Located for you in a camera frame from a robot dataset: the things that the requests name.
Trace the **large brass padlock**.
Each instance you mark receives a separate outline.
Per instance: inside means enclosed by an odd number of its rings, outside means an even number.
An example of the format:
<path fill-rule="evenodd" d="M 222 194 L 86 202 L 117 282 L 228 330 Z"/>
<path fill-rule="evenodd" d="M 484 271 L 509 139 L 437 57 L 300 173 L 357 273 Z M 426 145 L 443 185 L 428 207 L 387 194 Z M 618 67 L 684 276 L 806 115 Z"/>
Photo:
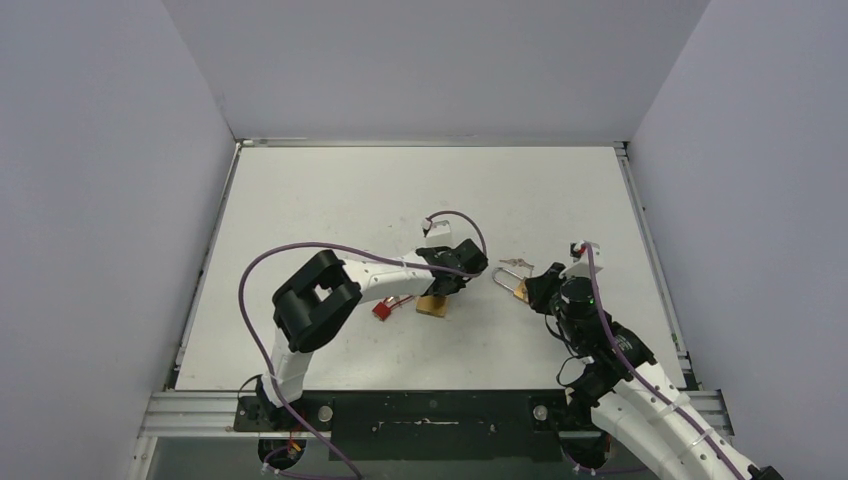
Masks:
<path fill-rule="evenodd" d="M 416 300 L 418 314 L 444 318 L 448 310 L 448 298 L 444 296 L 421 296 Z"/>

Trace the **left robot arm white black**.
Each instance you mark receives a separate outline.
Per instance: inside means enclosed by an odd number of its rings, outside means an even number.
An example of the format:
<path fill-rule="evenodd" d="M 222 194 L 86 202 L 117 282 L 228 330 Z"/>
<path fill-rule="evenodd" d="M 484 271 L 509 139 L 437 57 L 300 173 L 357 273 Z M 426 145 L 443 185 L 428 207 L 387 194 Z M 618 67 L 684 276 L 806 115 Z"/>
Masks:
<path fill-rule="evenodd" d="M 471 239 L 456 247 L 419 247 L 398 257 L 314 242 L 316 254 L 273 294 L 273 348 L 257 388 L 259 416 L 282 431 L 297 420 L 304 379 L 315 351 L 331 342 L 363 303 L 393 296 L 447 297 L 488 266 Z"/>

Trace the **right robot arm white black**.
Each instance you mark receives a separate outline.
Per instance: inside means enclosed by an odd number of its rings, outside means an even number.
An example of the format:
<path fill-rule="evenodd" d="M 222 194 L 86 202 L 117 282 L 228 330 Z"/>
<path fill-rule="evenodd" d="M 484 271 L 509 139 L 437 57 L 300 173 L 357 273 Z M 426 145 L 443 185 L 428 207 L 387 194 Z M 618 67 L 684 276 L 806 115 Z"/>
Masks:
<path fill-rule="evenodd" d="M 561 263 L 525 280 L 529 307 L 556 322 L 565 344 L 586 361 L 567 384 L 568 421 L 593 426 L 629 449 L 660 479 L 778 479 L 713 428 L 653 352 L 604 309 L 595 274 Z"/>

